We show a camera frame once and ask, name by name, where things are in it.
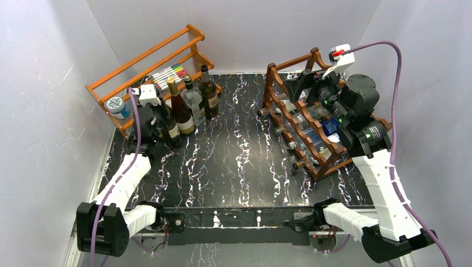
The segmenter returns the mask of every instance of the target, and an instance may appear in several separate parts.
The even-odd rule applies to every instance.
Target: wooden wine rack
[[[127,137],[127,130],[130,129],[133,124],[133,108],[131,106],[130,96],[126,92],[127,88],[141,80],[144,76],[160,72],[174,63],[181,64],[193,81],[200,78],[201,65],[207,65],[209,70],[214,67],[213,62],[206,58],[196,46],[198,42],[204,39],[205,36],[201,30],[191,24],[187,24],[185,28],[174,35],[156,44],[154,47],[91,85],[86,85],[85,88],[95,101],[97,101],[113,124],[115,124],[120,133]],[[182,90],[184,83],[179,84],[178,88]],[[221,93],[221,90],[221,87],[217,85],[217,92]],[[105,107],[105,103],[114,96],[122,97],[130,111],[130,116],[122,120],[117,120],[110,114]],[[170,94],[168,93],[164,96],[164,99],[168,99],[169,97]]]
[[[276,103],[280,111],[282,112],[282,116],[284,116],[287,121],[292,125],[292,127],[295,129],[296,134],[298,134],[303,141],[303,143],[307,146],[307,150],[310,151],[313,154],[313,157],[318,161],[319,163],[319,168],[314,168],[313,165],[310,162],[307,162],[307,157],[306,154],[304,153],[303,150],[301,150],[299,147],[295,148],[295,153],[297,156],[300,158],[300,160],[306,161],[306,168],[308,169],[309,173],[312,176],[312,179],[314,181],[319,181],[321,178],[325,177],[326,175],[336,171],[337,169],[346,166],[347,164],[350,164],[352,162],[352,159],[349,158],[346,161],[334,165],[334,163],[344,154],[346,153],[346,148],[338,145],[337,143],[331,142],[327,136],[325,135],[323,128],[321,126],[321,123],[318,120],[314,120],[308,113],[307,111],[307,106],[305,103],[302,101],[298,101],[294,103],[295,107],[297,108],[298,112],[303,115],[305,120],[308,122],[308,124],[313,128],[315,133],[320,137],[320,139],[323,141],[324,145],[330,150],[331,156],[329,158],[325,158],[321,156],[318,151],[315,149],[313,145],[313,141],[311,138],[306,136],[302,129],[300,128],[300,125],[297,120],[295,120],[289,112],[287,112],[287,109],[285,107],[285,104],[283,101],[281,101],[277,95],[275,94],[275,90],[273,87],[274,82],[278,84],[278,86],[282,89],[283,92],[288,96],[288,91],[287,88],[283,85],[283,81],[280,78],[278,71],[283,70],[287,67],[302,63],[304,61],[307,61],[305,69],[312,69],[313,65],[316,63],[318,66],[323,69],[327,70],[330,66],[325,64],[323,60],[321,59],[321,55],[318,51],[318,48],[315,47],[311,49],[311,52],[309,54],[306,54],[304,56],[295,58],[293,60],[287,61],[285,63],[282,63],[280,65],[276,65],[274,63],[270,63],[267,66],[267,75],[266,75],[266,83],[264,85],[264,99],[263,99],[263,107],[269,108],[270,115],[272,116],[272,119],[274,119],[275,123],[277,124],[278,127],[281,127],[283,129],[283,136],[288,142],[292,142],[293,136],[290,132],[286,131],[282,126],[282,118],[277,116],[276,113],[271,109],[271,104],[273,102]],[[374,116],[374,118],[378,121],[380,121],[386,129],[389,131],[391,129],[391,123],[387,122],[383,118],[377,118]]]

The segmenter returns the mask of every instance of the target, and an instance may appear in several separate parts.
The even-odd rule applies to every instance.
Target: wooden dish rack
[[[179,32],[156,44],[154,47],[91,85],[86,85],[85,88],[92,97],[94,97],[95,101],[97,101],[102,110],[115,124],[120,133],[128,137],[129,129],[132,128],[133,124],[133,109],[127,88],[141,80],[144,76],[158,73],[177,62],[182,65],[193,81],[200,78],[201,65],[207,65],[209,70],[214,67],[213,62],[203,56],[196,46],[196,43],[204,39],[205,36],[201,30],[193,25],[187,24],[187,26]],[[170,60],[175,57],[177,57],[178,60],[170,62]],[[152,83],[152,79],[148,80],[146,83]],[[184,87],[183,82],[178,85],[179,90]],[[217,85],[217,91],[221,93],[221,87],[219,85]],[[117,120],[110,114],[105,107],[105,103],[114,96],[122,97],[125,104],[128,106],[130,116],[122,120]],[[164,99],[169,97],[170,94],[168,93],[164,96]]]
[[[331,152],[331,155],[329,158],[325,158],[319,154],[319,152],[315,149],[313,145],[313,141],[311,138],[306,136],[303,131],[300,128],[300,125],[297,120],[295,120],[289,112],[287,112],[287,109],[285,107],[285,104],[283,101],[281,101],[274,90],[273,83],[278,84],[278,86],[282,89],[282,91],[288,96],[288,91],[287,88],[283,85],[283,81],[280,78],[278,71],[283,70],[287,67],[302,63],[304,61],[307,61],[305,69],[312,69],[314,63],[318,64],[319,67],[323,70],[327,70],[330,66],[325,64],[323,60],[321,59],[321,55],[318,51],[318,48],[313,48],[311,49],[311,52],[309,54],[306,54],[304,56],[295,58],[293,60],[287,61],[285,63],[282,63],[280,65],[276,65],[274,63],[270,63],[267,66],[267,75],[265,79],[265,85],[264,85],[264,99],[263,99],[263,107],[269,108],[270,115],[274,119],[275,123],[277,124],[278,127],[281,127],[283,129],[283,136],[288,142],[294,141],[293,135],[286,131],[283,128],[283,123],[282,123],[282,118],[277,116],[276,113],[272,110],[271,104],[273,102],[276,103],[277,107],[280,109],[282,116],[286,118],[287,121],[292,125],[292,127],[295,129],[296,134],[298,134],[303,141],[303,143],[307,146],[307,150],[309,150],[312,154],[313,157],[318,161],[319,163],[319,168],[315,168],[310,162],[308,162],[306,154],[304,153],[303,150],[301,150],[299,147],[295,148],[295,153],[297,156],[300,158],[300,160],[304,160],[306,163],[306,168],[308,169],[308,172],[311,174],[312,179],[314,181],[319,181],[321,178],[325,177],[326,175],[336,171],[337,169],[346,166],[347,164],[350,164],[352,162],[352,159],[349,158],[346,161],[335,165],[335,162],[344,154],[346,153],[346,148],[338,145],[335,142],[331,142],[327,136],[325,135],[323,128],[321,126],[321,123],[318,120],[314,120],[308,113],[307,111],[307,106],[305,103],[302,101],[298,101],[294,103],[295,107],[297,108],[298,112],[303,115],[305,120],[308,122],[310,127],[313,128],[315,133],[320,137],[322,142],[324,143],[325,147],[328,148]],[[387,122],[383,118],[377,118],[374,116],[374,118],[378,121],[380,121],[386,129],[389,131],[391,129],[391,123]]]

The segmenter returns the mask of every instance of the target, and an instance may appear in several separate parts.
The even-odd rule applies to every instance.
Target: black marble table
[[[205,121],[195,135],[183,137],[178,149],[159,144],[158,160],[128,207],[141,200],[166,207],[312,206],[328,197],[345,205],[372,205],[353,164],[319,182],[312,182],[304,170],[292,170],[292,153],[274,132],[275,123],[255,114],[262,106],[265,74],[212,77],[223,89],[218,117]],[[124,144],[116,131],[101,189],[121,165]]]

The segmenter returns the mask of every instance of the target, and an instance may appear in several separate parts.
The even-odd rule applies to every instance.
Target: round container
[[[123,99],[121,99],[119,96],[110,98],[106,102],[106,108],[117,120],[122,120],[130,115],[128,107],[125,105]]]

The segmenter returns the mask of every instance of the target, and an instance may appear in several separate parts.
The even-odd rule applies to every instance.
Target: floor
[[[160,144],[160,162],[143,178],[128,206],[141,200],[167,207],[311,206],[328,197],[346,205],[371,205],[352,164],[319,182],[312,182],[304,170],[292,170],[293,155],[274,132],[274,122],[255,114],[262,106],[264,79],[264,74],[213,75],[223,89],[218,117],[183,138],[176,150]],[[120,166],[124,144],[117,131],[101,188]]]

